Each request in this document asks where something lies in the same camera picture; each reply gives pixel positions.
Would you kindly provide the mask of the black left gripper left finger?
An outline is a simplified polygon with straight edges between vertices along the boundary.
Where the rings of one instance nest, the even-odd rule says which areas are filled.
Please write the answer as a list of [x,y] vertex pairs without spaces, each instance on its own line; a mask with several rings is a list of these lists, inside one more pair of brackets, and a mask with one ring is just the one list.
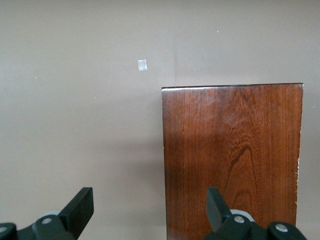
[[83,187],[57,215],[45,215],[20,230],[12,222],[0,223],[0,240],[78,240],[93,213],[93,189]]

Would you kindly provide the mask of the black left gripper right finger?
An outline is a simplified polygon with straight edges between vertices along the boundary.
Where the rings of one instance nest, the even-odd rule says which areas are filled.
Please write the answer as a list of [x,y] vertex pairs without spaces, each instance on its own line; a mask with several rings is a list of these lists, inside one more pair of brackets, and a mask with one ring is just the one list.
[[274,221],[264,228],[248,212],[229,209],[216,187],[207,189],[206,214],[211,232],[203,240],[307,240],[290,223]]

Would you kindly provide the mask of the dark brown wooden cabinet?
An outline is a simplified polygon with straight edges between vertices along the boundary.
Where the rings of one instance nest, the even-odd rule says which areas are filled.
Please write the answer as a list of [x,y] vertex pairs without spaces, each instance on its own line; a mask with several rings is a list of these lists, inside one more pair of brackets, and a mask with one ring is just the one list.
[[296,224],[302,83],[164,87],[167,240],[203,240],[207,189],[261,226]]

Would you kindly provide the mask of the brown table cover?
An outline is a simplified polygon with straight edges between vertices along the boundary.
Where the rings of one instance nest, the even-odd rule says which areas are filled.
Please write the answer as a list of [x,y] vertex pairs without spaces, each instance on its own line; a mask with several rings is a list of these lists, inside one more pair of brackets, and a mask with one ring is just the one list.
[[0,0],[0,223],[91,187],[79,240],[166,240],[162,87],[266,83],[303,83],[296,224],[320,240],[320,0]]

